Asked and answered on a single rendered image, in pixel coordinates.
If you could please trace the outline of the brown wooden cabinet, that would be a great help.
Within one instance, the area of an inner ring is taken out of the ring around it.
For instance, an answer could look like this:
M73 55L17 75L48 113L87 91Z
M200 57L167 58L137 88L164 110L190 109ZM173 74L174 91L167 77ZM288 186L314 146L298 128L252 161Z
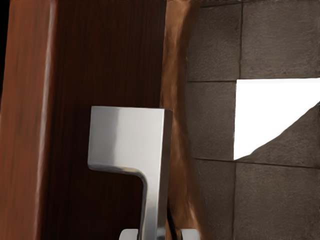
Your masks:
M185 109L194 0L10 0L0 106L0 240L116 240L143 183L88 169L91 106L173 110L169 206L212 237Z

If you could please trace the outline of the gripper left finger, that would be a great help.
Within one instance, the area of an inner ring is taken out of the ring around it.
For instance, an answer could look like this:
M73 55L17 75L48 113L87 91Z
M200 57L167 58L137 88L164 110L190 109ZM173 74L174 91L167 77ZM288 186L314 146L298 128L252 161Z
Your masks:
M127 228L122 230L118 240L138 240L138 229Z

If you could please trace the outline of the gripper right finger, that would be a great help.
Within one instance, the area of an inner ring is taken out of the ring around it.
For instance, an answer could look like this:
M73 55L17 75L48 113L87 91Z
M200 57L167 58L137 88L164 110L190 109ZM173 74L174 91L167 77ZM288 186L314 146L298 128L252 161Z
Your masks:
M200 234L197 229L184 228L181 229L181 240L201 240Z

